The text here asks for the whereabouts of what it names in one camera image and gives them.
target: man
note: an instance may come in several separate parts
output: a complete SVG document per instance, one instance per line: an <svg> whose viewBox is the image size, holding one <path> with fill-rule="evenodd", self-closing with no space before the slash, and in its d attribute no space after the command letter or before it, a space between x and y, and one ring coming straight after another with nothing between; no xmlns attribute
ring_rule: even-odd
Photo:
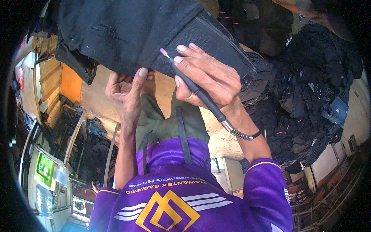
<svg viewBox="0 0 371 232"><path fill-rule="evenodd" d="M177 68L205 89L239 131L255 135L241 104L237 72L195 44L179 45ZM164 119L154 98L154 72L111 73L106 95L121 118L114 188L96 196L88 231L291 231L288 192L262 135L237 139L251 162L244 198L226 194L210 173L204 104L175 76L176 98Z"/></svg>

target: orange panel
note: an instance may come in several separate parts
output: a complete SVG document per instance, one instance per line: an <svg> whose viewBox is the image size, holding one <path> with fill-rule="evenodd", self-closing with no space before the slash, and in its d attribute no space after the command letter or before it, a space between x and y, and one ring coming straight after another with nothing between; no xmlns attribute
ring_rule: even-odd
<svg viewBox="0 0 371 232"><path fill-rule="evenodd" d="M63 64L61 94L72 103L80 102L82 79L70 67Z"/></svg>

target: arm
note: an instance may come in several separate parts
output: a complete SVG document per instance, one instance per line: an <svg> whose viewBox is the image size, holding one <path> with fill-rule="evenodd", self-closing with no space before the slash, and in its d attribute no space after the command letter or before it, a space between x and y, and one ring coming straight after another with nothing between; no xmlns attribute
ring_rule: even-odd
<svg viewBox="0 0 371 232"><path fill-rule="evenodd" d="M115 165L115 188L121 190L138 175L135 156L135 131L137 129L141 103L140 93L153 71L140 68L134 78L112 72L109 76L106 96L117 110L121 121L120 145Z"/></svg>
<svg viewBox="0 0 371 232"><path fill-rule="evenodd" d="M209 93L233 127L248 135L259 132L237 96L241 83L240 76L235 69L217 61L193 43L188 48L179 45L177 51L185 56L174 58L177 68ZM205 107L180 77L175 76L175 84L178 100ZM262 135L252 141L237 140L249 162L261 158L272 158L269 146Z"/></svg>

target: yellow logo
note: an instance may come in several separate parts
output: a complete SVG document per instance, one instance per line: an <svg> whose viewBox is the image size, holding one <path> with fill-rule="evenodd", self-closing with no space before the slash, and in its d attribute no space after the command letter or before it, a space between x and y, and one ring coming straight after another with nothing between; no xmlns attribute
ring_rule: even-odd
<svg viewBox="0 0 371 232"><path fill-rule="evenodd" d="M152 195L150 201L144 207L143 211L139 214L135 223L146 231L151 232L143 223L150 213L151 209L157 202L158 208L151 218L150 223L161 229L169 231L171 228L173 228L175 225L183 220L183 218L177 212L175 212L173 208L171 208L171 206L169 205L169 200L172 200L184 213L187 214L187 216L191 218L182 232L188 229L200 217L200 215L194 209L192 209L192 207L190 207L186 202L178 197L173 191L169 190L164 197L161 197L158 192L155 192ZM174 221L167 229L158 223L163 212L165 212Z"/></svg>

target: fingernail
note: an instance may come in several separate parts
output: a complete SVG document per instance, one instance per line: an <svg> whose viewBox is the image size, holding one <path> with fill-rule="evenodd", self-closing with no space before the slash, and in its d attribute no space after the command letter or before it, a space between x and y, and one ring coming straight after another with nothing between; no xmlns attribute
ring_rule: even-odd
<svg viewBox="0 0 371 232"><path fill-rule="evenodd" d="M141 68L141 69L139 70L139 76L140 76L140 77L146 77L147 74L148 74L148 69L146 69L146 68Z"/></svg>
<svg viewBox="0 0 371 232"><path fill-rule="evenodd" d="M177 50L180 52L185 52L187 50L187 47L184 45L178 45Z"/></svg>
<svg viewBox="0 0 371 232"><path fill-rule="evenodd" d="M179 87L179 79L178 78L180 78L179 76L175 76L174 77L174 79L175 79L175 85L177 86L177 87Z"/></svg>
<svg viewBox="0 0 371 232"><path fill-rule="evenodd" d="M189 46L193 49L197 49L198 47L194 43L190 43Z"/></svg>
<svg viewBox="0 0 371 232"><path fill-rule="evenodd" d="M176 56L176 57L174 57L174 62L175 63L180 63L180 62L182 62L183 58L184 57Z"/></svg>

